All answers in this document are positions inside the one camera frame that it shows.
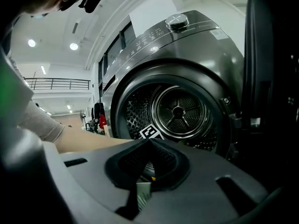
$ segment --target sticker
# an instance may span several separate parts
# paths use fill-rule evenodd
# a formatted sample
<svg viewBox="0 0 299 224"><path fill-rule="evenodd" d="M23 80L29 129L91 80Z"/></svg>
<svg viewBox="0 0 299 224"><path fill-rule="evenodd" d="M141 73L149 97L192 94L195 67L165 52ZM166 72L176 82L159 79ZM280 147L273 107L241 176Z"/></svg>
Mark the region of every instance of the sticker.
<svg viewBox="0 0 299 224"><path fill-rule="evenodd" d="M210 33L212 33L217 40L228 38L228 35L226 35L226 33L222 29L213 30L210 31Z"/></svg>
<svg viewBox="0 0 299 224"><path fill-rule="evenodd" d="M163 139L161 132L152 124L139 132L144 139Z"/></svg>

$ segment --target control knob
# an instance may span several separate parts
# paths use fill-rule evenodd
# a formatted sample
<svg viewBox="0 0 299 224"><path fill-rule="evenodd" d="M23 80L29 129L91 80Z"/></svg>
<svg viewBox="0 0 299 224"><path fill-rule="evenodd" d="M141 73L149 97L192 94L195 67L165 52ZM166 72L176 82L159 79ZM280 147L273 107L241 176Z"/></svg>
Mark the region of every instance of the control knob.
<svg viewBox="0 0 299 224"><path fill-rule="evenodd" d="M188 17L184 14L174 14L166 19L166 26L171 30L180 29L188 25Z"/></svg>

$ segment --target control panel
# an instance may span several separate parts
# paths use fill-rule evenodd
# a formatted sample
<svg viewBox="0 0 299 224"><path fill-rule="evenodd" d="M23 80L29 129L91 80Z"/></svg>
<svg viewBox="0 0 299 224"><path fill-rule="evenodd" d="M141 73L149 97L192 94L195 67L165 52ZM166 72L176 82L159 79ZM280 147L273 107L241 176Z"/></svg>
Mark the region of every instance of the control panel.
<svg viewBox="0 0 299 224"><path fill-rule="evenodd" d="M129 70L146 56L175 40L216 28L220 27L198 11L168 17L138 36L124 49L104 76L103 89L122 67L125 67L123 70Z"/></svg>

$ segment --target red clothing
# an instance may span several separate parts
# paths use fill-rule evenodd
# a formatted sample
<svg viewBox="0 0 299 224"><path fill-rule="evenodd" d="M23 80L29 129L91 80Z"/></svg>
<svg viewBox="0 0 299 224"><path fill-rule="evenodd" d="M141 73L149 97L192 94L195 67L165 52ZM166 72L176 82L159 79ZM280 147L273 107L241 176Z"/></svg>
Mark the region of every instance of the red clothing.
<svg viewBox="0 0 299 224"><path fill-rule="evenodd" d="M103 114L100 115L99 125L100 125L101 129L104 128L104 125L107 125L106 118L105 118L105 116Z"/></svg>

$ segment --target railing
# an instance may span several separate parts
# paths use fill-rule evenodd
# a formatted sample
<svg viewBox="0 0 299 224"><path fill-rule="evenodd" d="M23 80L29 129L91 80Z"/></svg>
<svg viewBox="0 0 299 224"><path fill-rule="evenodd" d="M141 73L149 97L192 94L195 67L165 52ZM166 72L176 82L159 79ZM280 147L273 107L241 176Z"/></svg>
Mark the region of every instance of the railing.
<svg viewBox="0 0 299 224"><path fill-rule="evenodd" d="M32 90L89 90L90 80L63 78L25 78Z"/></svg>

